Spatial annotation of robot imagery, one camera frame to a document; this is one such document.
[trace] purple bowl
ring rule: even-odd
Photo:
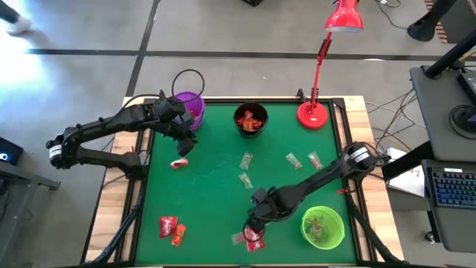
[[[180,101],[188,101],[196,96],[195,92],[180,92],[176,95],[176,98]],[[202,97],[198,97],[195,100],[184,103],[184,105],[189,111],[193,110],[198,114],[195,117],[195,123],[188,127],[190,130],[197,130],[202,125],[203,115],[205,114],[205,102]]]

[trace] lamp shade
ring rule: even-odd
[[[364,29],[356,10],[357,0],[338,0],[337,8],[327,19],[325,29],[330,32],[359,32]]]

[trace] lamp base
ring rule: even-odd
[[[308,130],[319,130],[322,128],[328,119],[327,109],[320,103],[316,103],[314,107],[314,113],[311,114],[309,112],[309,108],[311,106],[310,102],[302,103],[299,108],[297,108],[297,120],[299,124],[303,127],[307,128]]]

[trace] candy wrapper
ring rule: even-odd
[[[320,170],[322,168],[321,160],[319,160],[319,156],[316,152],[310,153],[307,157],[309,157],[315,169]]]
[[[248,167],[250,166],[250,162],[253,159],[253,155],[245,152],[245,155],[243,156],[243,159],[241,160],[241,164],[239,164],[239,167],[248,170]]]
[[[239,179],[241,179],[241,181],[245,184],[245,188],[247,189],[253,188],[250,177],[248,177],[248,175],[245,172],[239,175]]]
[[[253,119],[253,112],[250,111],[245,111],[245,115],[238,119],[237,124],[245,131],[255,131],[263,125],[261,121]]]
[[[324,217],[322,216],[307,218],[304,222],[304,232],[307,233],[315,243],[322,243],[329,239],[327,228],[324,225]]]
[[[173,234],[178,221],[177,217],[161,217],[158,221],[161,230],[159,237],[164,238]]]
[[[249,240],[256,240],[258,239],[258,234],[254,233],[253,230],[250,228],[245,229],[245,235]],[[249,242],[246,241],[246,248],[248,249],[249,252],[253,252],[258,249],[264,249],[265,247],[265,242],[263,239],[259,239],[256,242]]]
[[[188,165],[188,160],[185,157],[170,163],[170,167],[172,167],[173,169],[177,169],[186,165]]]
[[[286,159],[288,159],[288,161],[292,164],[293,167],[295,167],[295,169],[303,167],[303,165],[298,161],[298,159],[293,153],[287,155]]]
[[[194,109],[190,109],[190,114],[193,116],[193,118],[199,116],[199,114],[197,112],[195,112]]]
[[[172,245],[174,246],[180,246],[181,241],[184,238],[185,235],[185,225],[183,224],[178,224],[176,228],[176,232],[173,234],[172,238]]]
[[[231,242],[233,242],[233,245],[237,245],[238,243],[241,243],[244,241],[245,241],[245,236],[243,235],[243,232],[239,232],[239,233],[231,235]]]

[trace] clear candy wrapper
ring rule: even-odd
[[[244,241],[245,241],[245,236],[243,235],[243,232],[239,232],[239,233],[231,235],[231,242],[233,242],[233,245],[237,245]]]
[[[315,169],[320,170],[322,168],[321,160],[319,159],[319,156],[316,152],[312,152],[307,156],[309,157],[309,160],[311,160]]]
[[[293,153],[287,155],[286,159],[288,159],[288,161],[292,164],[293,167],[295,167],[295,169],[303,167],[303,165],[298,161],[298,159]]]
[[[253,188],[250,177],[248,177],[248,175],[245,172],[239,175],[239,179],[241,179],[241,181],[245,184],[245,188],[247,189]]]
[[[253,155],[246,152],[245,155],[243,156],[243,159],[241,160],[241,164],[239,164],[239,167],[248,170],[248,167],[250,166],[250,162],[253,159]]]

